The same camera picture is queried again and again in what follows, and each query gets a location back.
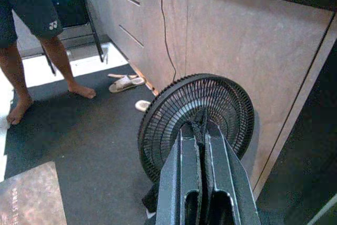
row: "slipper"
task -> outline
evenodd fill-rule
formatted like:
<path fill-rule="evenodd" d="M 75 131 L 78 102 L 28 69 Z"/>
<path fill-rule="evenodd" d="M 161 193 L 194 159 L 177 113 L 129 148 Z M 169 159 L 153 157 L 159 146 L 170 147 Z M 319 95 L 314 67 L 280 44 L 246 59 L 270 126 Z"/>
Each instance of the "slipper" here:
<path fill-rule="evenodd" d="M 120 75 L 120 74 L 108 74 L 107 76 L 108 77 L 114 77 L 114 78 L 117 78 L 117 79 L 121 79 L 125 76 L 129 76 L 129 78 L 131 78 L 131 79 L 135 79 L 136 77 L 138 77 L 138 75 Z"/>
<path fill-rule="evenodd" d="M 125 76 L 118 79 L 109 87 L 109 91 L 112 93 L 122 92 L 132 87 L 145 84 L 145 80 L 142 77 L 136 77 L 135 79 L 130 79 L 129 76 Z"/>
<path fill-rule="evenodd" d="M 147 110 L 147 108 L 149 107 L 150 104 L 151 104 L 151 102 L 149 102 L 149 101 L 139 100 L 135 104 L 135 107 L 136 107 L 137 110 L 144 113 Z"/>

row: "floor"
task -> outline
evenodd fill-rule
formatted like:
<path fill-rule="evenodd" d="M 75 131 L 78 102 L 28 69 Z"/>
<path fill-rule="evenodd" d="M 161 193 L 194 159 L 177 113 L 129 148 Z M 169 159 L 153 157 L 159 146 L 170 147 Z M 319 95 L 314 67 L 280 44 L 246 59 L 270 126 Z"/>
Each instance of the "floor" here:
<path fill-rule="evenodd" d="M 104 54 L 108 56 L 108 61 L 104 63 L 100 61 L 98 55 L 93 53 L 96 50 L 94 45 L 82 46 L 68 51 L 74 76 L 111 69 L 127 64 L 125 58 L 112 43 L 104 43 L 102 44 L 102 48 Z M 28 87 L 39 86 L 63 79 L 59 71 L 56 72 L 56 75 L 52 74 L 44 56 L 24 59 L 23 64 Z M 11 107 L 14 92 L 13 87 L 1 70 L 0 84 L 0 182 L 2 182 L 4 180 L 7 162 L 7 157 L 4 155 L 7 129 L 9 128 L 6 116 Z"/>

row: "electrical cable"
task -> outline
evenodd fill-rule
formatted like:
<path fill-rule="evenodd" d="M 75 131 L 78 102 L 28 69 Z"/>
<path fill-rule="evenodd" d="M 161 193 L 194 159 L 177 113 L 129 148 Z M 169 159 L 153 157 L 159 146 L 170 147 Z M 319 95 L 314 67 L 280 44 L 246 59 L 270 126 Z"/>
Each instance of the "electrical cable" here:
<path fill-rule="evenodd" d="M 169 52 L 169 48 L 168 48 L 168 45 L 167 45 L 167 34 L 166 34 L 166 18 L 165 18 L 165 13 L 164 13 L 164 7 L 163 7 L 163 0 L 161 0 L 161 9 L 162 9 L 162 14 L 163 14 L 163 20 L 164 20 L 164 38 L 165 38 L 165 47 L 166 47 L 166 52 L 167 52 L 167 55 L 168 55 L 168 59 L 170 59 L 170 62 L 171 62 L 171 65 L 174 69 L 174 75 L 173 75 L 173 82 L 175 80 L 175 76 L 177 74 L 177 70 L 173 64 L 173 61 L 171 59 L 171 56 L 170 56 L 170 52 Z"/>

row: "dark gray floor mat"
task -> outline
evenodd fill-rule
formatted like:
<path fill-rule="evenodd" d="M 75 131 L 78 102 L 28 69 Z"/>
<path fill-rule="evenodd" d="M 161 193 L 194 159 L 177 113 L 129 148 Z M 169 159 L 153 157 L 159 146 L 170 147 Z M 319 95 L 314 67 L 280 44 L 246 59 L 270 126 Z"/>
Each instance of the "dark gray floor mat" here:
<path fill-rule="evenodd" d="M 138 158 L 143 113 L 134 104 L 154 96 L 144 85 L 112 94 L 108 73 L 133 71 L 125 65 L 77 77 L 96 89 L 93 100 L 68 93 L 65 81 L 30 88 L 34 105 L 7 133 L 5 177 L 54 161 L 69 225 L 145 221 L 141 198 L 151 183 Z"/>

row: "fan guard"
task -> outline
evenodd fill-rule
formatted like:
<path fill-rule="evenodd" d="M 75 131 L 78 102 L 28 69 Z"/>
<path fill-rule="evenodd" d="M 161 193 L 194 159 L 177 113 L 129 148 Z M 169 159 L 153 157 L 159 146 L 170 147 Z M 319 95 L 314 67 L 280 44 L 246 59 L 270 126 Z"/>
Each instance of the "fan guard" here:
<path fill-rule="evenodd" d="M 241 158 L 254 128 L 253 105 L 247 93 L 235 82 L 212 74 L 184 77 L 165 88 L 148 107 L 138 133 L 138 150 L 147 176 L 160 178 L 180 128 L 207 108 L 209 119 Z"/>

